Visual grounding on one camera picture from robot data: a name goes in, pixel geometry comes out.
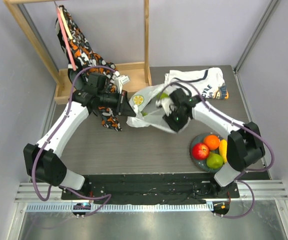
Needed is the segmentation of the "white plastic bag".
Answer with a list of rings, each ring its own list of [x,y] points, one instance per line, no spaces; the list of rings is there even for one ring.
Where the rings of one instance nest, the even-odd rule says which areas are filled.
[[[174,90],[170,84],[158,84],[145,87],[136,92],[130,99],[129,104],[136,113],[135,117],[127,117],[127,125],[132,128],[155,127],[167,133],[175,134],[166,121],[163,119],[165,112],[163,108],[156,107],[156,101],[159,93],[170,95]],[[147,116],[142,116],[142,112],[148,113]]]

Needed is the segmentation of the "fake green apple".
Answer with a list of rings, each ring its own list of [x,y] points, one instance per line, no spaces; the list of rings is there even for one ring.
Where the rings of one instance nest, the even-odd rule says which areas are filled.
[[[165,98],[169,98],[169,95],[164,93],[164,92],[160,92],[157,96],[158,99],[162,100],[162,99],[165,99]]]
[[[224,164],[224,160],[221,155],[211,152],[206,159],[206,165],[211,169],[221,168]]]

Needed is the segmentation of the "fake red apple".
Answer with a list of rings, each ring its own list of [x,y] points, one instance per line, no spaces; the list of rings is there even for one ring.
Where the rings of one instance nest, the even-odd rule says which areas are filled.
[[[204,143],[197,143],[191,150],[192,156],[197,160],[208,158],[209,153],[210,150]]]

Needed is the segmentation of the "fake orange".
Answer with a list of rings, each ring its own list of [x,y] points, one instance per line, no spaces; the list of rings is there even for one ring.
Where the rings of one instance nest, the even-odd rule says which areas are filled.
[[[216,149],[218,149],[219,144],[220,144],[220,139],[218,136],[214,135],[214,134],[210,134],[207,135],[204,140],[203,143],[211,150],[214,151]]]

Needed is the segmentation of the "fake yellow lemon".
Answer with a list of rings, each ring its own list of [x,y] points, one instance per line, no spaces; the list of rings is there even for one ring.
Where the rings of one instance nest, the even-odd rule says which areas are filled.
[[[218,150],[220,156],[223,158],[223,162],[227,163],[227,141],[225,139],[220,141]]]

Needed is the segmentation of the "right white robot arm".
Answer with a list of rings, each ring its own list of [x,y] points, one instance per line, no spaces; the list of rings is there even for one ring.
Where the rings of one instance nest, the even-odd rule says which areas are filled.
[[[210,193],[222,197],[228,185],[237,180],[246,169],[265,156],[259,127],[253,122],[237,121],[214,108],[200,94],[187,95],[177,88],[169,97],[156,102],[165,115],[163,119],[171,130],[179,132],[190,120],[200,121],[227,141],[227,163],[215,173]]]

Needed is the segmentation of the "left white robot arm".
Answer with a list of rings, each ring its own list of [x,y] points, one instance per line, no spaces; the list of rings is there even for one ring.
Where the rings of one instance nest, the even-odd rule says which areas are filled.
[[[118,115],[134,117],[136,114],[128,102],[124,84],[129,77],[114,73],[114,85],[117,90],[105,90],[107,77],[96,72],[90,73],[88,82],[81,90],[72,94],[70,102],[52,128],[36,144],[27,144],[24,159],[29,176],[52,186],[68,187],[78,199],[86,199],[90,187],[85,184],[85,177],[75,173],[64,165],[60,157],[78,126],[100,107],[110,108]]]

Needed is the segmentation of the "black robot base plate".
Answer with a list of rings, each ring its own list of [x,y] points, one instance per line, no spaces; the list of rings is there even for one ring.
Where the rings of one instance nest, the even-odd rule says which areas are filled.
[[[236,183],[219,187],[210,173],[93,174],[82,194],[100,197],[111,194],[114,205],[186,205],[208,199],[237,199]]]

